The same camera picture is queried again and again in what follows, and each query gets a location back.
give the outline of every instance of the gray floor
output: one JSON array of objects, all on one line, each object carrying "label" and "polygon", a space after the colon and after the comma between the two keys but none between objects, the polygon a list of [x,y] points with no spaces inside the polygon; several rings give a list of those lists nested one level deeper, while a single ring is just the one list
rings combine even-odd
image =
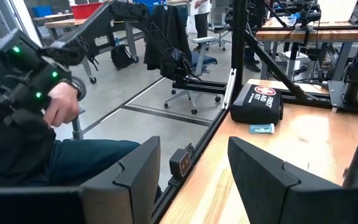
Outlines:
[{"label": "gray floor", "polygon": [[[89,83],[82,66],[72,68],[73,74],[83,78],[88,86],[88,94],[81,102],[86,112],[81,114],[80,121],[86,130],[86,139],[125,139],[142,143],[151,136],[160,136],[160,185],[165,188],[171,177],[169,158],[178,148],[190,142],[193,145],[198,143],[221,105],[215,103],[214,96],[198,95],[196,115],[190,113],[191,103],[187,97],[171,102],[170,108],[164,109],[164,99],[171,96],[172,82],[161,79],[158,70],[146,70],[146,65],[142,63],[145,50],[142,40],[136,42],[136,49],[140,62],[120,71],[112,64],[109,53],[98,56],[99,71],[92,68],[93,75],[98,79],[95,85]],[[217,58],[218,65],[210,65],[208,69],[211,73],[202,78],[226,82],[231,68],[231,45],[227,45],[225,52],[214,45],[208,54]],[[245,79],[258,77],[258,73],[244,70]],[[153,83],[123,107],[122,104]],[[71,138],[71,130],[69,124],[57,128],[58,138]]]}]

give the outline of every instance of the black backpack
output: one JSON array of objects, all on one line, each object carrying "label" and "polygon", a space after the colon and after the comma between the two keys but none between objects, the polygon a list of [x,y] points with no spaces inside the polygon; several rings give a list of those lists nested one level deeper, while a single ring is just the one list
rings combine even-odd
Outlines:
[{"label": "black backpack", "polygon": [[135,59],[126,49],[125,44],[115,46],[110,51],[111,60],[116,66],[117,70],[128,67],[130,64],[135,62]]}]

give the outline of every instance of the chair wheel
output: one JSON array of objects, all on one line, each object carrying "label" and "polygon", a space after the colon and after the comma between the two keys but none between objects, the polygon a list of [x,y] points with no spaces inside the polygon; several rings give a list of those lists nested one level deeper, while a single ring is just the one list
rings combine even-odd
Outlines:
[{"label": "chair wheel", "polygon": [[139,57],[138,56],[134,57],[134,63],[137,63],[137,62],[139,62]]},{"label": "chair wheel", "polygon": [[91,82],[91,84],[95,84],[96,83],[96,78],[95,77],[89,78],[89,81]]}]

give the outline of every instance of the hand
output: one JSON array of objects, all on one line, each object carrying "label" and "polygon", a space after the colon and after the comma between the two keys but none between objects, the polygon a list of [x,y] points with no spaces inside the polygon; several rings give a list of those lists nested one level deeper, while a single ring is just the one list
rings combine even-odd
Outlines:
[{"label": "hand", "polygon": [[44,114],[44,120],[54,127],[74,120],[80,112],[78,91],[67,83],[59,83],[49,92],[51,102]]},{"label": "hand", "polygon": [[202,3],[204,3],[204,1],[202,1],[202,0],[196,1],[194,8],[195,8],[195,9],[198,8]]}]

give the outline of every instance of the black jacket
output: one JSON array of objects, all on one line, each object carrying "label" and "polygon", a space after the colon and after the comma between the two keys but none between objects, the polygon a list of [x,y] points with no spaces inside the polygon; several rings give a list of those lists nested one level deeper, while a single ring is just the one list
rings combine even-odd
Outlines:
[{"label": "black jacket", "polygon": [[[182,24],[178,9],[175,6],[156,6],[151,16],[152,22],[160,29],[167,40],[174,48],[182,51],[191,61],[191,51],[187,40],[184,24]],[[160,74],[164,77],[172,77],[173,71],[168,71],[167,65],[163,60],[162,54],[147,38],[144,63],[148,70],[160,69]]]},{"label": "black jacket", "polygon": [[[0,81],[12,73],[12,70],[0,63]],[[4,84],[12,88],[16,82]],[[28,136],[23,130],[8,127],[0,122],[0,187],[19,185],[24,179],[44,171],[50,158],[55,133],[51,129],[36,141],[29,139]]]}]

